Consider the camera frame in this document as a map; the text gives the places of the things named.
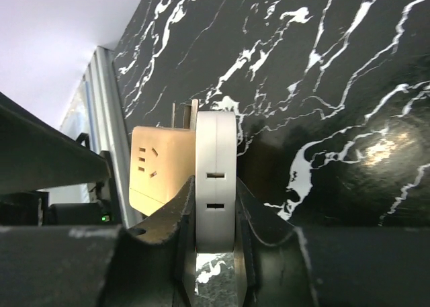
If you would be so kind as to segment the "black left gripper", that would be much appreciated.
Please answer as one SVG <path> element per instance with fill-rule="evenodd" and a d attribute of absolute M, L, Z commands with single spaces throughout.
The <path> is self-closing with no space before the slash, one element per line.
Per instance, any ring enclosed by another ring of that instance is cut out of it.
<path fill-rule="evenodd" d="M 106 161 L 1 97 L 1 193 L 107 179 Z M 1 228 L 2 306 L 101 306 L 122 228 Z"/>

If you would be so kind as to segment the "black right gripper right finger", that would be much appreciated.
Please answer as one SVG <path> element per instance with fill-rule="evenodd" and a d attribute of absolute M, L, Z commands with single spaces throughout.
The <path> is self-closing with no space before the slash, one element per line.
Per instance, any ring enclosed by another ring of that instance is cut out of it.
<path fill-rule="evenodd" d="M 239 306 L 318 306 L 294 226 L 236 181 L 234 270 Z"/>

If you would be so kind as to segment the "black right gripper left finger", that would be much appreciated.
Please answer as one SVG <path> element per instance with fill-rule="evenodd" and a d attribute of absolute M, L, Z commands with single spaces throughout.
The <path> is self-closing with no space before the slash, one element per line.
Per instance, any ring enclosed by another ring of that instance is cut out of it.
<path fill-rule="evenodd" d="M 119 233 L 98 306 L 193 306 L 195 177 L 175 197 Z"/>

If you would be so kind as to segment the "beige cube socket adapter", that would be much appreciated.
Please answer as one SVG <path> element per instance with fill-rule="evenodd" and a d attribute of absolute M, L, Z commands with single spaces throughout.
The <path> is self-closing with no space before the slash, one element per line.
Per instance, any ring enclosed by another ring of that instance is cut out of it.
<path fill-rule="evenodd" d="M 132 131 L 129 202 L 150 216 L 172 200 L 195 174 L 199 101 L 184 109 L 183 128 L 137 126 Z"/>

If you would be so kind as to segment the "white plug adapter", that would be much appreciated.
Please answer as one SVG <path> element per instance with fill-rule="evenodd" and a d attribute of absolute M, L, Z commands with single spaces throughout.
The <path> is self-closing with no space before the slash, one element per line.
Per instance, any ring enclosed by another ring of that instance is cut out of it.
<path fill-rule="evenodd" d="M 196 122 L 196 249 L 234 247 L 237 124 L 233 112 L 198 112 Z"/>

